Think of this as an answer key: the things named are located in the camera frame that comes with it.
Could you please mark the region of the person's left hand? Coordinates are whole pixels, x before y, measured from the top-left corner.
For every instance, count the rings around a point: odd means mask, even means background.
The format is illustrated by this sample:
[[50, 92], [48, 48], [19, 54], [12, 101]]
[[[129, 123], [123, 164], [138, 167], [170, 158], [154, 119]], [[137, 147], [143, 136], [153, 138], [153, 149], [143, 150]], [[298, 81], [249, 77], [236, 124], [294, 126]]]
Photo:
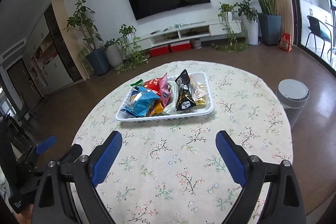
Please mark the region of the person's left hand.
[[19, 214], [15, 213], [14, 216], [19, 224], [31, 224], [32, 210], [28, 208]]

